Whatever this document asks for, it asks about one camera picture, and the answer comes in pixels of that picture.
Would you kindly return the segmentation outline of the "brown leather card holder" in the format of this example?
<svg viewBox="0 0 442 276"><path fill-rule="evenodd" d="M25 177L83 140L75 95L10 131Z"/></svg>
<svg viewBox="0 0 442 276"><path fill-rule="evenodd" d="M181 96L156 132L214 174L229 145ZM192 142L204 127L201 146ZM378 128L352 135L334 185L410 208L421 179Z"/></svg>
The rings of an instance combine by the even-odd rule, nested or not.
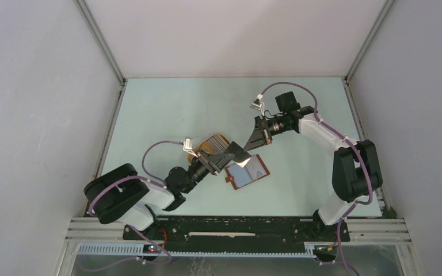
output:
<svg viewBox="0 0 442 276"><path fill-rule="evenodd" d="M225 181L229 183L234 190L241 189L270 175L267 166L259 154L252 156L244 167L231 164L224 170L226 172Z"/></svg>

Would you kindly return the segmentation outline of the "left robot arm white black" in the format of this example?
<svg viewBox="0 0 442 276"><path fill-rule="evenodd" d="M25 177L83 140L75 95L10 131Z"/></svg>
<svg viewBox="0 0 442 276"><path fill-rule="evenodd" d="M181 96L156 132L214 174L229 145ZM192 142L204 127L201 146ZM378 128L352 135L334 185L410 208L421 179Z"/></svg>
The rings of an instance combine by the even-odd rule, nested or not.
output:
<svg viewBox="0 0 442 276"><path fill-rule="evenodd" d="M245 167L250 158L235 142L221 154L199 150L188 168L173 167L162 183L139 175L126 163L85 186L88 212L101 224L121 222L134 227L144 239L153 239L159 232L153 208L176 210L207 175L216 175L230 162Z"/></svg>

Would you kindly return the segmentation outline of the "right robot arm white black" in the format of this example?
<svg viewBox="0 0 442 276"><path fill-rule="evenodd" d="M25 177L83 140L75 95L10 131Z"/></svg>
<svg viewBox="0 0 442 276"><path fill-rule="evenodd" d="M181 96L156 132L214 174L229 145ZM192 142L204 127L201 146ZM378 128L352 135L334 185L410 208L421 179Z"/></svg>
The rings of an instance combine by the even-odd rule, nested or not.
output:
<svg viewBox="0 0 442 276"><path fill-rule="evenodd" d="M344 136L327 125L312 106L302 107L289 91L275 98L279 113L271 118L255 118L245 151L271 144L274 136L294 131L316 142L333 158L333 193L315 212L312 233L327 240L335 232L334 224L346 218L358 205L372 202L374 191L383 180L375 144Z"/></svg>

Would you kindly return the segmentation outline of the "white striped credit card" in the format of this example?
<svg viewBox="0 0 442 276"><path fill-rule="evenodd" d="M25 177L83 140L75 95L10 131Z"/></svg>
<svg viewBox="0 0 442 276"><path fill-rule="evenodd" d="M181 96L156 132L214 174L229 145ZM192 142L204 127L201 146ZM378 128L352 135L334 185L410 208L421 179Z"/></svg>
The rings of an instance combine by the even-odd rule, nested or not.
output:
<svg viewBox="0 0 442 276"><path fill-rule="evenodd" d="M269 170L259 155L252 156L250 161L246 164L245 170L252 181L257 181L270 175Z"/></svg>

